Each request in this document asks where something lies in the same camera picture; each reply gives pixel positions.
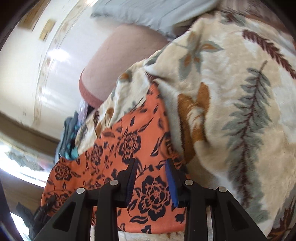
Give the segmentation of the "orange black floral garment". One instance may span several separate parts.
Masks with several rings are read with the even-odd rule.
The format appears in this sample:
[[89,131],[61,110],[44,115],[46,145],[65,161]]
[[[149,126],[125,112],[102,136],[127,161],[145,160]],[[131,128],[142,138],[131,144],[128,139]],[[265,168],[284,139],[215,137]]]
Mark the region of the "orange black floral garment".
[[104,130],[91,148],[73,161],[61,158],[57,162],[49,174],[41,203],[55,197],[48,212],[52,216],[76,189],[100,188],[134,162],[135,185],[127,208],[117,209],[118,229],[152,234],[182,232],[185,210],[172,202],[166,160],[186,172],[184,161],[171,143],[161,94],[157,85],[152,84],[145,102]]

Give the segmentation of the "brown door with glass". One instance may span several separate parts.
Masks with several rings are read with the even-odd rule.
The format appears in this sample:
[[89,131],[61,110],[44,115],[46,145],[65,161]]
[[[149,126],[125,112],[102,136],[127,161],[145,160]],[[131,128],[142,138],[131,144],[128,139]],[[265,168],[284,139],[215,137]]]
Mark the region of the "brown door with glass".
[[40,206],[58,140],[1,113],[1,184],[11,212]]

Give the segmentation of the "teal blue striped garment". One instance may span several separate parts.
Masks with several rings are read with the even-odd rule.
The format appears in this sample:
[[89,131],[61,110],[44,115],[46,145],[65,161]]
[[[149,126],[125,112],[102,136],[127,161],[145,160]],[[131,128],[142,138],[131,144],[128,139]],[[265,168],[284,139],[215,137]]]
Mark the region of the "teal blue striped garment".
[[73,161],[79,157],[78,150],[76,147],[66,147],[64,157],[67,160]]

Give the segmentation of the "grey blue cloth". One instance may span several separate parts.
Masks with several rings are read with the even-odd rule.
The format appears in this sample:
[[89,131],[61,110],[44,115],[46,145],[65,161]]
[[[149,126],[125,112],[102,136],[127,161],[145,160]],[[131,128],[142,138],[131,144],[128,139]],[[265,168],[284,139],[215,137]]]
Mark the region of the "grey blue cloth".
[[64,157],[66,147],[75,147],[75,138],[80,126],[77,123],[78,113],[74,112],[74,116],[67,117],[64,121],[64,129],[61,134],[60,142],[56,148],[55,163]]

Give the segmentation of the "lilac plastic bag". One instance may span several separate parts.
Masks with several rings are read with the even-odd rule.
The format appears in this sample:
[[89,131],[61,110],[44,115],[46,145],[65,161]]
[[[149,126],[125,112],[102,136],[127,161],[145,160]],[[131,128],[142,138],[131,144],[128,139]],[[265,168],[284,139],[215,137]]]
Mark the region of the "lilac plastic bag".
[[85,100],[82,100],[79,104],[79,109],[78,109],[78,125],[81,126],[86,118],[87,118],[87,113],[88,113],[88,108],[89,105]]

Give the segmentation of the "cream leaf print blanket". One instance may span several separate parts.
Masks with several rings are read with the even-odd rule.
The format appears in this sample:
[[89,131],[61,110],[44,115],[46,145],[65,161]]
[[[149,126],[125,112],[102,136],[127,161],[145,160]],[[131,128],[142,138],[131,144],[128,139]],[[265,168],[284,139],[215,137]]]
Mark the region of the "cream leaf print blanket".
[[225,186],[269,240],[295,225],[295,49],[270,24],[231,11],[121,71],[75,140],[79,153],[142,104],[156,81],[173,146],[205,187]]

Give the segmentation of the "pink bolster cushion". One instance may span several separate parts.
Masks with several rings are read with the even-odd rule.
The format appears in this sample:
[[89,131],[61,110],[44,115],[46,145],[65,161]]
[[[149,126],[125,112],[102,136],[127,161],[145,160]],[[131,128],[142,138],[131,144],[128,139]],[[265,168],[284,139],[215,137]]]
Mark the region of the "pink bolster cushion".
[[166,37],[148,27],[118,26],[82,70],[79,79],[82,98],[89,106],[100,107],[122,73],[166,44]]

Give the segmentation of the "grey blue pillow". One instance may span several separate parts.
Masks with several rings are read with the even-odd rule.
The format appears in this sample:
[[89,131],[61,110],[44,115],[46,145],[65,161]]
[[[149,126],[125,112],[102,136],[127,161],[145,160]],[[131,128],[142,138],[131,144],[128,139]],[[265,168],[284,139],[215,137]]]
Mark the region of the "grey blue pillow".
[[172,40],[186,32],[198,16],[215,9],[218,3],[216,0],[97,1],[91,16],[148,27]]

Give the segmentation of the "beige wall switch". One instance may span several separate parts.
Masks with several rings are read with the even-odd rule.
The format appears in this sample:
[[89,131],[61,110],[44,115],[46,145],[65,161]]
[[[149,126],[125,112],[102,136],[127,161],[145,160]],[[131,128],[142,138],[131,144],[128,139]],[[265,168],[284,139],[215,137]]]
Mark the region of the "beige wall switch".
[[56,21],[53,19],[49,19],[43,27],[42,32],[40,33],[39,40],[46,41],[49,33],[52,31],[55,26]]

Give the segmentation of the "framed wall plaque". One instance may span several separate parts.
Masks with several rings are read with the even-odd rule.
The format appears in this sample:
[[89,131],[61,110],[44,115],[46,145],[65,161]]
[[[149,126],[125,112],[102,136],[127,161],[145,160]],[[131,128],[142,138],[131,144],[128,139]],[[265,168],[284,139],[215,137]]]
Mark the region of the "framed wall plaque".
[[19,21],[18,27],[33,31],[37,21],[43,14],[50,0],[38,1]]

